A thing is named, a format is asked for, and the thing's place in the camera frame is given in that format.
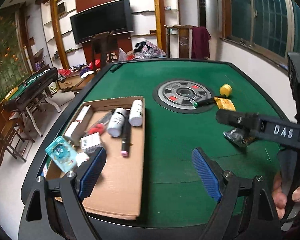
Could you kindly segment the person right hand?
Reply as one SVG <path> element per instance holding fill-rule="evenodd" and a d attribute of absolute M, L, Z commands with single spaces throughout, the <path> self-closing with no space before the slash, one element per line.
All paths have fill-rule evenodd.
<path fill-rule="evenodd" d="M 282 192 L 281 184 L 282 184 L 281 174 L 280 172 L 277 172 L 277 174 L 274 177 L 272 197 L 276 206 L 279 219 L 282 219 L 284 217 L 285 207 L 287 203 L 287 196 Z M 292 200 L 300 204 L 300 187 L 298 187 L 293 192 Z"/>

